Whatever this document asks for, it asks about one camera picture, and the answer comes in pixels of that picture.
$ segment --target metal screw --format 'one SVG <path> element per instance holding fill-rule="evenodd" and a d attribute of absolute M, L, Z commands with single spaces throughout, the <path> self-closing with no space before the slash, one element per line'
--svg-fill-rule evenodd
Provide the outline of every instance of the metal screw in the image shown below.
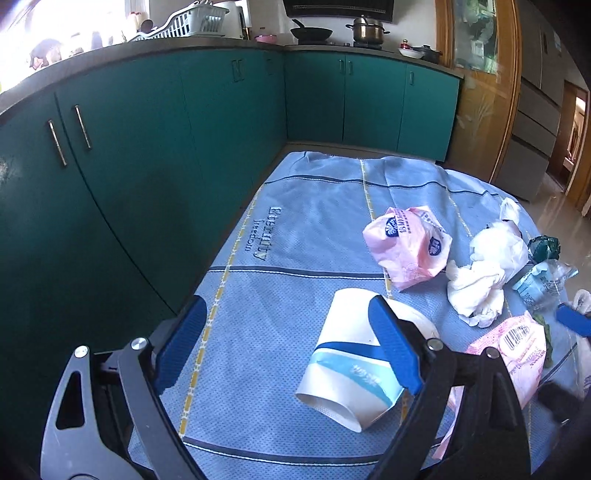
<path fill-rule="evenodd" d="M 74 350 L 74 356 L 76 358 L 84 358 L 88 353 L 88 347 L 86 345 L 80 345 L 76 350 Z"/>
<path fill-rule="evenodd" d="M 486 352 L 486 356 L 488 358 L 492 358 L 492 359 L 499 358 L 499 351 L 494 347 L 491 347 L 491 346 L 486 347 L 485 352 Z"/>
<path fill-rule="evenodd" d="M 427 340 L 427 346 L 429 347 L 429 350 L 438 352 L 443 348 L 443 342 L 439 338 L 430 338 Z"/>
<path fill-rule="evenodd" d="M 144 337 L 137 337 L 131 340 L 131 348 L 134 350 L 143 350 L 148 345 L 148 341 Z"/>

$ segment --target stainless steel pot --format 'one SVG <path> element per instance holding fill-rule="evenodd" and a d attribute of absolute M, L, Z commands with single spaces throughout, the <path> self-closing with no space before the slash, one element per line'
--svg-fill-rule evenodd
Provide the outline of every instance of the stainless steel pot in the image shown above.
<path fill-rule="evenodd" d="M 345 27 L 353 30 L 355 41 L 363 43 L 381 45 L 384 43 L 384 35 L 389 34 L 384 30 L 384 25 L 380 20 L 364 15 L 353 20 L 353 25 L 345 25 Z"/>

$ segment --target white plastic basket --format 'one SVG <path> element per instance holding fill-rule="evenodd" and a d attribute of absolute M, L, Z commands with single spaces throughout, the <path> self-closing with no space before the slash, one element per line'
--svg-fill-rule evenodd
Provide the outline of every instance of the white plastic basket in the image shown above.
<path fill-rule="evenodd" d="M 223 37 L 220 33 L 227 8 L 215 5 L 189 5 L 173 13 L 164 26 L 150 33 L 139 33 L 130 41 L 170 37 Z"/>

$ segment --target blue gripper pad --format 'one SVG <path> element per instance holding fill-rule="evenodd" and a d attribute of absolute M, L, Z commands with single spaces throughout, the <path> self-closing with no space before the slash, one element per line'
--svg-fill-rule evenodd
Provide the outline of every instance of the blue gripper pad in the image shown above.
<path fill-rule="evenodd" d="M 591 319 L 564 303 L 556 310 L 556 320 L 581 337 L 591 336 Z"/>
<path fill-rule="evenodd" d="M 154 380 L 154 390 L 158 395 L 172 387 L 178 379 L 185 363 L 199 340 L 199 335 L 207 320 L 207 306 L 205 300 L 198 297 L 180 323 L 174 335 L 158 356 L 157 371 Z"/>
<path fill-rule="evenodd" d="M 398 322 L 404 322 L 404 320 L 396 317 L 380 295 L 369 301 L 368 319 L 396 379 L 403 387 L 408 388 L 410 393 L 417 395 L 423 387 L 420 358 L 397 326 Z"/>

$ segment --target pink packaging bag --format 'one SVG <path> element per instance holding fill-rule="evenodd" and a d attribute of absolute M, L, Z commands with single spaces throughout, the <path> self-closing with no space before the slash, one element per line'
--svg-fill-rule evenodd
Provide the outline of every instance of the pink packaging bag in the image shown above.
<path fill-rule="evenodd" d="M 447 264 L 452 237 L 429 207 L 388 208 L 363 230 L 373 258 L 403 290 L 437 275 Z"/>
<path fill-rule="evenodd" d="M 488 347 L 495 347 L 505 362 L 509 376 L 517 392 L 521 408 L 534 396 L 544 368 L 546 356 L 546 337 L 544 327 L 538 324 L 526 311 L 518 317 L 511 317 L 492 329 L 486 335 L 471 343 L 466 353 L 480 355 Z M 462 401 L 464 387 L 453 387 L 447 404 L 456 411 Z M 435 450 L 433 458 L 442 459 L 456 420 L 447 431 L 441 445 Z"/>

